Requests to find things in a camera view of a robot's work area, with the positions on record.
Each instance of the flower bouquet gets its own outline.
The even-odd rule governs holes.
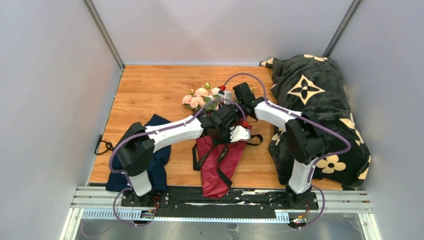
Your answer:
[[[218,95],[219,91],[220,89],[218,87],[211,88],[211,84],[207,82],[204,86],[196,89],[196,91],[190,89],[188,91],[189,94],[182,98],[181,104],[186,109],[196,112],[210,101],[220,99],[221,96]],[[213,102],[206,107],[206,110],[218,110],[218,105],[219,102]]]

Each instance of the black cable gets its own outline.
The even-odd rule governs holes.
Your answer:
[[[97,152],[97,149],[99,148],[100,143],[104,143],[105,144],[106,150],[104,150],[102,152]],[[102,155],[102,154],[107,153],[108,151],[113,151],[114,149],[115,149],[114,148],[114,145],[110,141],[102,140],[102,135],[100,135],[100,137],[98,138],[98,142],[97,142],[96,148],[94,149],[94,154],[95,155]]]

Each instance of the red cloth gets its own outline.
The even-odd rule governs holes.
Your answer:
[[[212,138],[210,136],[198,138],[196,139],[196,143],[199,159],[213,147]],[[237,164],[239,164],[239,161],[242,158],[246,143],[246,141],[238,141],[227,144],[228,153],[219,163],[219,168],[229,179],[233,176]],[[228,186],[222,181],[217,171],[218,157],[221,155],[224,148],[225,144],[216,146],[215,149],[210,152],[200,169],[203,196],[205,197],[221,198],[227,194],[229,190]]]

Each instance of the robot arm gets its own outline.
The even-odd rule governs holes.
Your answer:
[[[311,191],[310,181],[314,160],[322,156],[328,148],[328,142],[322,131],[299,121],[290,113],[272,107],[273,103],[266,103],[263,97],[255,98],[247,83],[241,83],[233,90],[245,115],[269,122],[286,131],[289,150],[295,158],[293,172],[286,186],[287,201],[292,207],[304,205],[303,201]],[[229,91],[221,91],[220,94],[227,98],[231,96]],[[302,115],[319,123],[313,112],[291,111],[291,113]],[[139,122],[131,125],[121,141],[135,134],[152,132],[152,134],[127,142],[117,152],[135,193],[143,196],[151,190],[152,186],[146,169],[153,153],[163,147],[204,136],[211,136],[217,144],[249,140],[250,131],[244,128],[247,127],[246,125],[244,127],[237,125],[233,129],[233,125],[240,117],[241,112],[234,105],[223,104],[210,114],[201,112],[195,119],[189,116],[183,120],[159,126],[143,127]]]

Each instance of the white wall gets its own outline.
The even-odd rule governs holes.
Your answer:
[[[119,77],[81,0],[0,1],[0,239],[58,239]]]
[[[382,239],[422,239],[424,1],[366,0],[336,46]]]
[[[126,64],[321,56],[351,0],[94,0]]]

